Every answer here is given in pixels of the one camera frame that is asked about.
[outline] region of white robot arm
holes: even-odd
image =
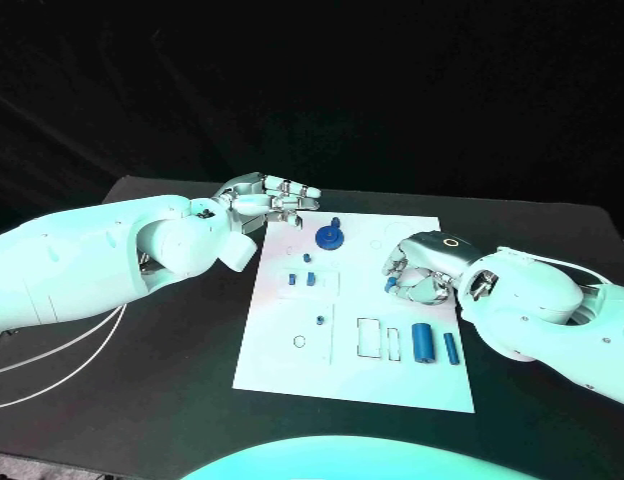
[[[213,198],[166,195],[55,213],[0,235],[0,332],[76,320],[200,275],[242,271],[265,220],[301,228],[319,189],[260,173]],[[140,255],[151,261],[141,265]]]
[[[506,247],[484,256],[459,237],[422,232],[405,239],[384,266],[386,291],[438,304],[451,288],[489,346],[513,360],[546,363],[572,382],[624,404],[624,287],[580,286],[549,263],[590,270]],[[407,269],[427,278],[398,284]]]

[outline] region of black table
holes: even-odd
[[[212,183],[127,177],[107,202],[211,196]],[[326,190],[327,211],[438,216],[484,251],[503,243],[595,269],[624,285],[624,244],[597,207]],[[265,229],[252,235],[262,245]],[[0,410],[0,452],[102,472],[176,478],[229,453],[306,435],[362,435],[464,453],[549,479],[624,478],[624,406],[539,362],[518,363],[461,323],[477,413],[232,389],[260,256],[244,273],[200,277],[128,306],[88,368],[38,399]],[[84,332],[98,319],[0,340],[0,365]],[[97,338],[0,377],[0,402],[79,365]]]

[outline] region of small blue part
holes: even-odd
[[[343,246],[345,243],[345,235],[343,231],[340,230],[340,219],[333,217],[333,221],[330,225],[322,227],[316,232],[316,244],[324,250],[336,250]]]
[[[456,348],[456,339],[453,338],[453,333],[444,333],[444,339],[451,365],[460,365],[459,349]]]
[[[415,345],[415,362],[434,363],[437,355],[434,352],[431,325],[428,323],[415,323],[412,325],[412,343]]]
[[[386,293],[391,291],[391,289],[398,285],[398,279],[395,277],[391,277],[388,279],[386,283]]]

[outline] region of black curtain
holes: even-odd
[[[624,233],[624,2],[141,5],[0,1],[0,231],[124,175],[260,170]]]

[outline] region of robotic hand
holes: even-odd
[[[577,285],[551,264],[591,273]],[[407,287],[408,269],[427,277]],[[463,318],[489,346],[513,360],[546,363],[571,381],[624,404],[624,287],[585,268],[500,247],[483,255],[461,238],[422,232],[397,246],[386,292],[437,305],[457,290]]]
[[[322,192],[252,173],[213,198],[177,195],[55,213],[0,235],[0,332],[87,318],[200,275],[242,271],[265,220],[303,227]]]

